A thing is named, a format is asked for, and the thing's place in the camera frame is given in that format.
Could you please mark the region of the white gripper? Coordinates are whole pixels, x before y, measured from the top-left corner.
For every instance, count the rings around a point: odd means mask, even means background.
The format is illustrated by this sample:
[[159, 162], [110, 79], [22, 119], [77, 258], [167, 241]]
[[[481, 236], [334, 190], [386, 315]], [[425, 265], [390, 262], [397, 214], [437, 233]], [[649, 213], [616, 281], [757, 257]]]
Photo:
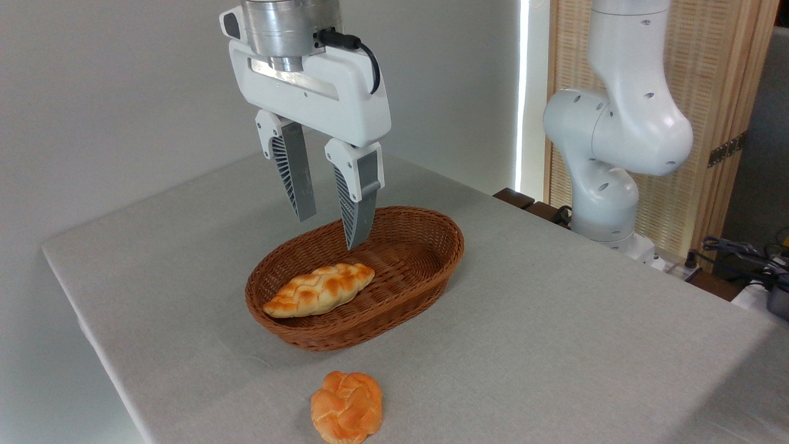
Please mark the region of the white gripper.
[[328, 33], [343, 31], [341, 9], [235, 7], [219, 23], [240, 92], [262, 109], [255, 118], [262, 150], [276, 163], [294, 213], [301, 221], [316, 214], [305, 125], [332, 137], [325, 154], [333, 164], [347, 248], [363, 244], [377, 191], [385, 186], [377, 141], [391, 130], [391, 112], [369, 56], [323, 42]]

